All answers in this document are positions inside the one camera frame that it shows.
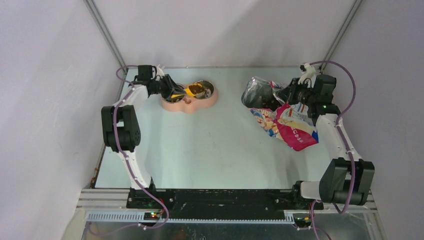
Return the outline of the pink double pet feeder base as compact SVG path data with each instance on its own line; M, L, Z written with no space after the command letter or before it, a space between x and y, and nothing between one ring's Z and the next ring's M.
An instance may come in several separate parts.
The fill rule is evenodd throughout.
M215 92L211 98L196 99L187 95L183 100L175 103L165 102L163 99L161 99L161 106L169 112L183 112L186 114L192 114L197 110L213 106L218 101L218 98L219 93L215 86Z

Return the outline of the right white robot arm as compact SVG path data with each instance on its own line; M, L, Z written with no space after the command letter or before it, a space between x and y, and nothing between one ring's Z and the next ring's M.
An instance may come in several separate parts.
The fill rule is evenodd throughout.
M307 115L330 158L319 181L300 181L299 190L291 194L291 204L297 209L304 209L311 200L362 206L368 199L375 166L363 160L346 133L341 111L333 103L336 83L335 77L319 74L314 82L298 77L288 86L288 103L307 106Z

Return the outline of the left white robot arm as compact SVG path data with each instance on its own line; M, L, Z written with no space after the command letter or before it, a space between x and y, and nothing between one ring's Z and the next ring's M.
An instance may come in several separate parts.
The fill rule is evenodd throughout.
M136 105L152 95L173 100L187 93L163 69L154 65L137 65L137 74L127 84L125 95L111 106L101 109L103 141L106 147L118 154L130 178L130 187L140 190L151 185L152 177L138 163L136 147L141 143L142 132L136 114Z

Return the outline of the colourful cat food bag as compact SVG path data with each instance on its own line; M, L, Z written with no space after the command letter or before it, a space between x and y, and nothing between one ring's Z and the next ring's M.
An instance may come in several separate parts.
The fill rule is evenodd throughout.
M289 93L287 84L255 76L247 83L241 102L268 136L299 152L318 144L319 135L308 117L308 107L302 103L289 104Z

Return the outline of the yellow plastic food scoop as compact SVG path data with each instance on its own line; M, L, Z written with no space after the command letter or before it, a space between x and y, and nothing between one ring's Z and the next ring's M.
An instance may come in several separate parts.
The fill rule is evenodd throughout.
M176 99L176 98L185 97L185 96L195 97L197 95L204 93L206 89L200 83L192 83L192 84L189 84L187 87L185 87L183 91L184 93L172 94L170 98Z

